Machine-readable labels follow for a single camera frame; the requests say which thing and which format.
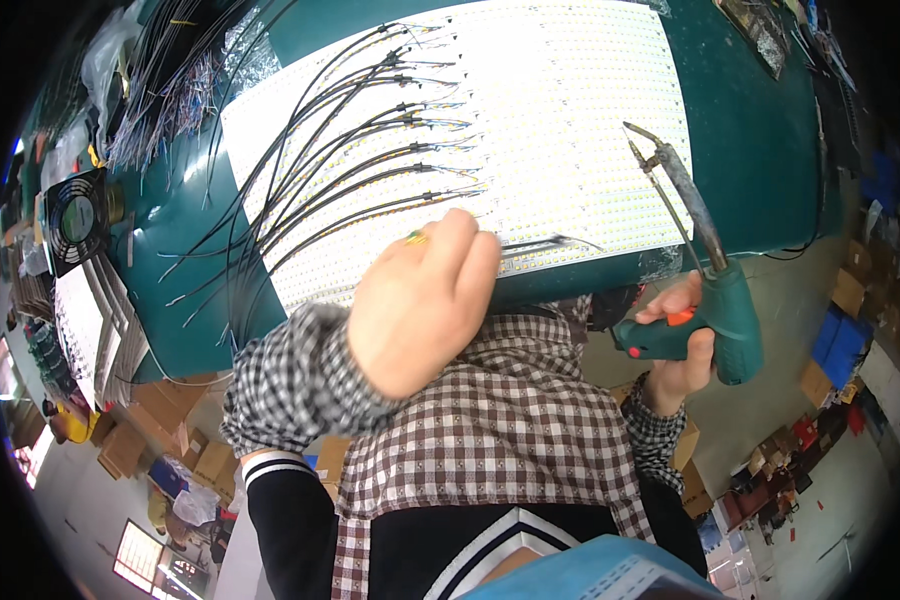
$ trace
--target led strip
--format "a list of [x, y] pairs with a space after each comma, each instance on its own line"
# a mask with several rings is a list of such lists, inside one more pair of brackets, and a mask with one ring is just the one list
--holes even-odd
[[[470, 210], [482, 229], [504, 245], [562, 234], [584, 240], [508, 253], [499, 277], [624, 255], [682, 242], [662, 200], [637, 168], [622, 121], [635, 123], [670, 142], [692, 169], [684, 99], [660, 18], [647, 6], [627, 2], [522, 2], [485, 0], [423, 12], [355, 49], [310, 92], [373, 66], [398, 47], [417, 65], [403, 75], [457, 83], [381, 84], [359, 92], [317, 138], [304, 159], [333, 138], [400, 103], [441, 102], [414, 116], [469, 123], [456, 128], [404, 126], [348, 143], [316, 173], [292, 207], [306, 205], [319, 189], [348, 169], [412, 142], [460, 146], [412, 153], [360, 172], [335, 191], [375, 173], [415, 163], [470, 171], [399, 174], [360, 188], [317, 210], [268, 254], [271, 269], [288, 251], [322, 228], [358, 210], [384, 202], [461, 187], [479, 196], [422, 205], [364, 219], [320, 238], [272, 275], [288, 310], [307, 301], [349, 305], [353, 288], [384, 247], [446, 210]], [[438, 27], [425, 30], [427, 27]], [[281, 70], [231, 102], [221, 115], [238, 185], [250, 176], [264, 150], [279, 135], [307, 84], [336, 54], [368, 31], [318, 50]], [[396, 73], [384, 73], [393, 76]], [[288, 138], [279, 159], [267, 163], [243, 204], [254, 219], [262, 210], [274, 169], [288, 173], [304, 142], [329, 114], [326, 107]], [[396, 118], [393, 113], [386, 118]], [[649, 140], [632, 136], [645, 156]], [[665, 174], [661, 185], [692, 235], [693, 222]], [[288, 202], [289, 197], [282, 198]], [[264, 220], [263, 234], [276, 214]]]

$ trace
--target gold ring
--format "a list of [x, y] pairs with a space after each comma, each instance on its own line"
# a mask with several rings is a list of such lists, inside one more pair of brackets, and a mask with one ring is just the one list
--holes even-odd
[[407, 246], [418, 246], [420, 244], [427, 243], [427, 234], [419, 229], [414, 229], [409, 233], [407, 239], [404, 240], [404, 244]]

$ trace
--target cooling fan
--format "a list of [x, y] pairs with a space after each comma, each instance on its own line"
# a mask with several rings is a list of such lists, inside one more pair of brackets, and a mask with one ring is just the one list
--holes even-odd
[[47, 190], [47, 252], [57, 278], [108, 246], [106, 176], [106, 169], [94, 169]]

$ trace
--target teal workbench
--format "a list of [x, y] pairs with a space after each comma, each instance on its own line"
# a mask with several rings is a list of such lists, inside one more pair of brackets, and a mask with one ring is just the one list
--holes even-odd
[[[277, 10], [283, 7], [283, 2], [274, 4]], [[281, 65], [288, 66], [327, 44], [380, 23], [455, 4], [461, 3], [300, 0], [274, 24], [269, 39]], [[724, 248], [731, 255], [748, 256], [804, 244], [814, 229], [818, 160], [813, 88], [803, 58], [799, 53], [791, 54], [780, 80], [773, 80], [743, 37], [712, 4], [671, 0], [671, 8], [672, 16], [662, 20], [683, 90], [694, 179]], [[267, 20], [268, 16], [264, 14], [263, 18]], [[199, 137], [176, 140], [171, 160], [157, 161], [142, 182], [135, 174], [118, 175], [126, 210], [135, 213], [133, 266], [127, 266], [126, 241], [112, 245], [110, 256], [153, 351], [172, 377], [228, 369], [231, 365], [229, 347], [217, 345], [228, 314], [222, 294], [186, 328], [181, 325], [205, 295], [165, 307], [216, 274], [225, 259], [219, 255], [187, 260], [157, 283], [173, 263], [173, 259], [161, 258], [157, 252], [186, 251], [216, 222], [237, 193], [226, 149], [221, 149], [210, 190], [213, 203], [202, 210], [213, 122], [207, 120]], [[839, 201], [826, 202], [820, 230], [832, 233], [840, 219]], [[237, 234], [246, 226], [247, 219], [240, 214]], [[120, 234], [120, 230], [115, 228], [114, 233]], [[205, 248], [225, 246], [227, 236], [226, 231], [220, 232]], [[705, 255], [700, 246], [697, 253]], [[682, 250], [648, 250], [508, 277], [498, 282], [493, 302], [496, 306], [544, 302], [670, 277], [689, 268], [690, 261], [682, 260], [682, 254]], [[263, 279], [264, 275], [262, 266], [258, 267], [256, 277]], [[276, 292], [266, 283], [251, 333], [262, 335], [285, 318]], [[137, 379], [159, 377], [156, 365], [147, 356]]]

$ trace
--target plaid shirt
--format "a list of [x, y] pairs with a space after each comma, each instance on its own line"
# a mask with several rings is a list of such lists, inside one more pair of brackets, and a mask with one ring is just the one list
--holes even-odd
[[600, 505], [621, 535], [652, 542], [636, 470], [682, 491], [669, 459], [686, 416], [647, 409], [642, 380], [623, 411], [583, 380], [589, 301], [488, 317], [402, 406], [385, 402], [355, 365], [347, 310], [301, 306], [236, 356], [220, 432], [238, 456], [300, 452], [324, 433], [355, 437], [336, 502], [335, 597], [366, 597], [371, 521], [411, 507]]

